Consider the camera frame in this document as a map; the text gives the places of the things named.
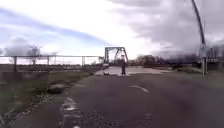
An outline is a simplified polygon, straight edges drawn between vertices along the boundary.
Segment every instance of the person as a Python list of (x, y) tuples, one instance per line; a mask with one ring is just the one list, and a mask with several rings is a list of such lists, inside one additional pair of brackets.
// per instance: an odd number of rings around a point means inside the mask
[(121, 75), (126, 75), (126, 63), (124, 59), (124, 55), (121, 56)]

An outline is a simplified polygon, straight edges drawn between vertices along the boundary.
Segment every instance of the fence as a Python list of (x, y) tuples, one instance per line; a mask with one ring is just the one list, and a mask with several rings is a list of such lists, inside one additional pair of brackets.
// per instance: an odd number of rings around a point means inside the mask
[(99, 68), (100, 56), (0, 56), (0, 71), (49, 71)]

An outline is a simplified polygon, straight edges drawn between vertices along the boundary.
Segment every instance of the cloudy sky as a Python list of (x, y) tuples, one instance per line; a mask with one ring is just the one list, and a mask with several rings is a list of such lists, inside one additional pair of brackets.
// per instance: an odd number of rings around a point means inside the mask
[[(196, 3), (207, 44), (223, 43), (224, 1)], [(124, 46), (134, 58), (200, 47), (191, 0), (0, 0), (0, 19), (2, 49), (35, 44), (46, 53), (103, 56), (105, 46)]]

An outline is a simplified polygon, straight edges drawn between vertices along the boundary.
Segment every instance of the grass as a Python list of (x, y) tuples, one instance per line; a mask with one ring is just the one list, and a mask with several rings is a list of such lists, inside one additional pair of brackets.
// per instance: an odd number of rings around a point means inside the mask
[(89, 75), (88, 72), (55, 72), (6, 84), (0, 88), (0, 128), (49, 95), (47, 90), (50, 85), (60, 83), (72, 86), (72, 83)]

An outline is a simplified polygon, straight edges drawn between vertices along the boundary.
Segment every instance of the road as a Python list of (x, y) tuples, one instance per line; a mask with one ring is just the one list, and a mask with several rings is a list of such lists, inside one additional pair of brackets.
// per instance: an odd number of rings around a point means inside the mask
[(128, 76), (119, 76), (119, 69), (108, 71), (114, 75), (98, 72), (79, 81), (65, 94), (19, 117), (13, 127), (224, 127), (224, 80), (220, 75), (132, 68)]

